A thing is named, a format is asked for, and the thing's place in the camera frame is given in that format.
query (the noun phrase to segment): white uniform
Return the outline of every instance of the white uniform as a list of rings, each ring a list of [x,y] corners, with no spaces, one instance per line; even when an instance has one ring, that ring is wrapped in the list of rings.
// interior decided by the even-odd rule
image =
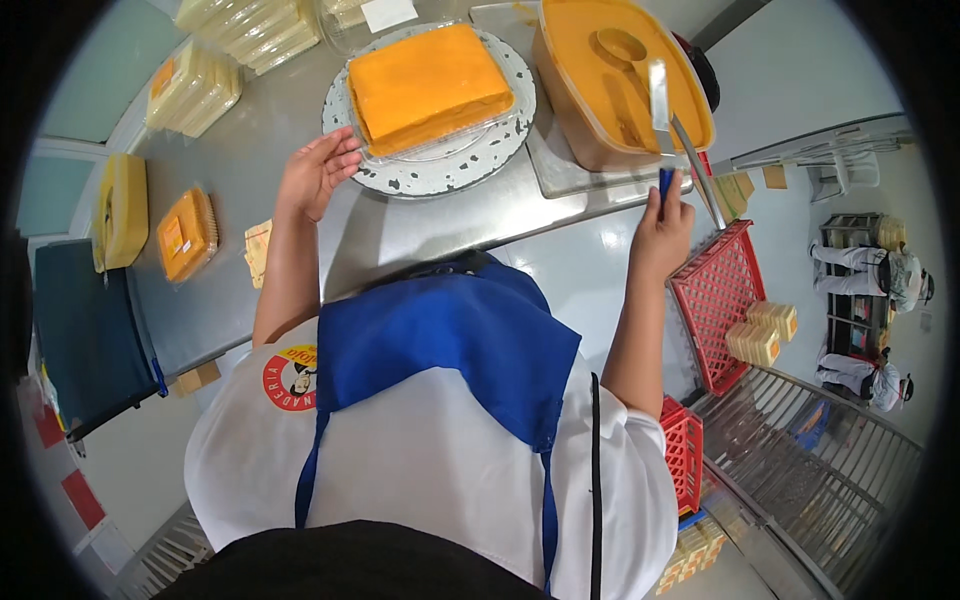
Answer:
[[[887,251],[883,248],[827,248],[819,244],[810,250],[814,258],[853,269],[848,276],[820,275],[814,284],[818,292],[842,296],[886,296],[880,289],[877,267]]]
[[[187,494],[215,550],[294,526],[294,494],[315,430],[316,384],[304,393],[302,381],[315,369],[316,328],[313,319],[255,349],[190,438]],[[551,593],[561,599],[589,597],[591,406],[590,373],[578,355],[551,462],[560,524]],[[655,419],[602,388],[600,413],[602,588],[607,598],[640,598],[677,539],[666,439]],[[334,413],[310,506],[307,527],[355,519],[406,525],[542,587],[540,456],[480,406],[458,371],[419,372]]]
[[[871,377],[873,394],[871,402],[878,410],[887,412],[900,399],[900,373],[889,362],[880,369],[877,365],[859,358],[842,354],[826,354],[820,359],[819,364],[827,368],[826,371],[817,371],[819,381],[846,386],[858,396],[860,396],[863,380]]]

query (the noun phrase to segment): stainless steel table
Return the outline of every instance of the stainless steel table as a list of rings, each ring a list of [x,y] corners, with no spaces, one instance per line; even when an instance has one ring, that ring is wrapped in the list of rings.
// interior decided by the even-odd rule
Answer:
[[[343,65],[321,43],[247,83],[237,105],[203,137],[184,144],[158,132],[138,148],[147,158],[151,237],[132,272],[142,325],[166,375],[251,338],[259,291],[243,257],[244,231],[272,216],[284,162],[321,133],[324,97]],[[195,182],[211,194],[221,247],[178,287],[163,276],[156,226]],[[525,151],[477,186],[431,200],[388,199],[349,180],[337,188],[318,225],[319,248],[303,251],[319,250],[324,301],[336,300],[418,262],[644,204],[656,184],[654,174],[648,181],[548,200]],[[691,188],[687,176],[684,192]]]

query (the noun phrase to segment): circular logo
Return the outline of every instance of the circular logo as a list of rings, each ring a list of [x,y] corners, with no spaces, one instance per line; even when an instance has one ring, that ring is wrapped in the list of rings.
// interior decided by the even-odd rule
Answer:
[[[317,405],[317,347],[293,346],[263,368],[263,391],[277,408],[305,411]]]

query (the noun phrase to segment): red plastic crate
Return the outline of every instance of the red plastic crate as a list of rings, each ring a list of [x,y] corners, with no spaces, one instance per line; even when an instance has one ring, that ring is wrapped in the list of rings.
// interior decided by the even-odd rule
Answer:
[[[767,300],[747,227],[734,221],[709,247],[670,277],[670,286],[684,313],[704,386],[721,396],[747,370],[727,352],[727,331],[746,321],[747,309]]]
[[[666,434],[666,465],[673,477],[677,508],[700,510],[700,482],[704,467],[704,424],[670,396],[663,397],[660,425]]]
[[[671,396],[664,396],[663,408],[660,410],[660,426],[665,429],[669,422],[672,421],[672,418],[676,417],[676,415],[683,410],[684,406],[680,402]]]

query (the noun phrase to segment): apron strap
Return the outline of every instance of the apron strap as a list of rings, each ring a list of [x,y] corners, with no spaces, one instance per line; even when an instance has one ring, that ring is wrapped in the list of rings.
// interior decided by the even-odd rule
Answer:
[[[543,591],[550,595],[550,573],[553,560],[557,557],[557,538],[560,536],[560,521],[557,518],[557,503],[553,498],[553,486],[550,485],[550,455],[552,450],[540,454],[543,463]]]
[[[313,446],[303,463],[300,479],[297,480],[297,493],[294,495],[294,527],[306,527],[306,516],[310,513],[310,501],[313,500],[313,486],[317,482],[317,458],[320,454],[320,439],[324,436],[326,425],[330,422],[329,411],[317,407],[317,428],[313,434]]]
[[[593,404],[593,426],[590,450],[590,470],[593,487],[593,548],[590,556],[590,600],[600,598],[600,572],[603,562],[603,494],[600,489],[600,382],[596,373],[590,374],[592,382],[590,393]],[[324,436],[327,424],[330,423],[330,413],[317,409],[317,428],[313,435],[313,445],[307,456],[300,479],[297,481],[297,493],[294,497],[294,526],[297,529],[306,527],[306,517],[310,512],[310,501],[313,499],[313,488],[317,481],[317,459],[320,454],[320,440]],[[543,591],[550,593],[550,574],[553,572],[554,559],[557,557],[557,539],[560,536],[560,522],[557,517],[557,503],[553,497],[553,486],[550,483],[550,457],[552,451],[542,452],[540,461],[543,463],[543,518],[542,518],[542,546],[543,546]]]
[[[600,380],[593,378],[590,392],[593,396],[593,441],[590,451],[590,470],[593,476],[593,551],[590,555],[590,600],[600,600],[600,564],[603,562],[603,494],[600,491]]]

